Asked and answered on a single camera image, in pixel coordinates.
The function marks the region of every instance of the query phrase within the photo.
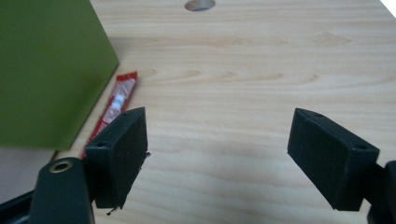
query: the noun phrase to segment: green box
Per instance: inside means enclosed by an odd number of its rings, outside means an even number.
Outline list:
[[[0,147],[69,149],[118,62],[89,0],[0,1]]]

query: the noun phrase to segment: wood grain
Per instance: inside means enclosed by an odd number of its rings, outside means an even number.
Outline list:
[[[97,223],[366,223],[333,211],[287,154],[295,107],[314,110],[396,160],[396,20],[380,1],[92,0],[140,75],[146,160],[123,210]],[[72,150],[77,156],[109,87]]]

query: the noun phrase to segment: red and white packaging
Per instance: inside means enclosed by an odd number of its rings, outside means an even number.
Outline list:
[[[114,118],[125,111],[131,98],[134,84],[137,81],[137,72],[128,73],[116,77],[116,83],[113,86],[111,95],[108,97],[106,108],[96,123],[91,136],[88,138],[87,143],[99,134]],[[80,157],[85,157],[85,150],[82,150]]]

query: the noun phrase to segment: red wrapper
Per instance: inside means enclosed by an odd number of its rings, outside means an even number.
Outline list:
[[[111,95],[108,97],[106,108],[102,116],[96,122],[91,136],[88,138],[87,143],[99,134],[113,119],[125,111],[127,102],[131,98],[134,84],[137,81],[137,72],[132,72],[125,75],[116,77],[116,83],[113,86]],[[85,150],[83,149],[80,157],[85,157]]]

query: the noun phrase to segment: light wood tabletop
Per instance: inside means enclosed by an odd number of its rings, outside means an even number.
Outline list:
[[[396,19],[379,0],[92,0],[116,75],[138,71],[152,156],[124,208],[97,223],[366,223],[332,210],[287,154],[294,108],[396,160]],[[77,156],[114,80],[72,149]]]

